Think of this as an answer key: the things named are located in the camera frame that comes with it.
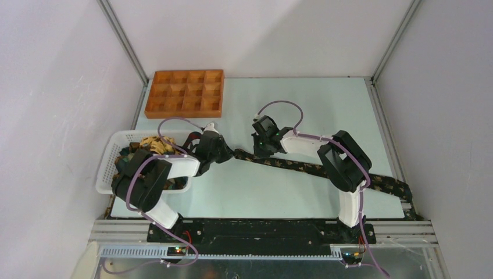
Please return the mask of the black gold floral tie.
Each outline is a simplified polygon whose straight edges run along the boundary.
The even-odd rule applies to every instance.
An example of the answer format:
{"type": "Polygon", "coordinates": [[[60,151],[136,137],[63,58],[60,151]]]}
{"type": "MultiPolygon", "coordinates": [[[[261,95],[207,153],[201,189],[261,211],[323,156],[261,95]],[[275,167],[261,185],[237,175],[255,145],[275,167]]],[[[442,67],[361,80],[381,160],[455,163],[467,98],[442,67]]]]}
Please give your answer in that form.
{"type": "MultiPolygon", "coordinates": [[[[244,160],[251,163],[257,163],[265,166],[276,167],[306,173],[316,177],[328,178],[327,172],[320,164],[305,163],[294,160],[279,159],[279,158],[259,158],[243,149],[237,148],[233,152],[234,158],[244,160]]],[[[383,176],[369,173],[370,189],[384,192],[399,199],[411,203],[412,192],[407,183],[393,177],[383,176]]]]}

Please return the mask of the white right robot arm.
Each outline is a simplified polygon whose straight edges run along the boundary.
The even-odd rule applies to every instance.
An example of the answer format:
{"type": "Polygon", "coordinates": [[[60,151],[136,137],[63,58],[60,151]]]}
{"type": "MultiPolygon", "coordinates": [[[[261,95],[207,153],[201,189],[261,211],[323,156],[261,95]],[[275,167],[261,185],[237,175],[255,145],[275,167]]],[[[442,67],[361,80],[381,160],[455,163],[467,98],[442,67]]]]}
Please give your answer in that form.
{"type": "Polygon", "coordinates": [[[351,135],[340,130],[331,138],[302,134],[293,128],[279,129],[269,116],[256,116],[252,127],[254,154],[268,158],[276,153],[299,154],[320,159],[328,179],[339,190],[340,239],[355,242],[362,234],[363,190],[369,186],[371,160],[351,135]]]}

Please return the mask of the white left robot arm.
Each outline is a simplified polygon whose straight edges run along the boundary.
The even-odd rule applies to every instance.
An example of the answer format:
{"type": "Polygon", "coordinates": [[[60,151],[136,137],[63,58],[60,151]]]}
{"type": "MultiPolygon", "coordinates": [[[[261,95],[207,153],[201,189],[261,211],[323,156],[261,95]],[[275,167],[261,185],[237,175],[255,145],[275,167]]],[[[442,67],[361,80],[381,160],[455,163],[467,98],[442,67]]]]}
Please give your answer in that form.
{"type": "Polygon", "coordinates": [[[182,145],[174,138],[148,137],[132,142],[115,160],[117,174],[112,192],[133,210],[162,226],[161,234],[170,242],[179,241],[184,227],[181,215],[162,198],[168,190],[184,188],[191,177],[199,177],[213,163],[224,163],[233,150],[215,131],[191,132],[182,145]]]}

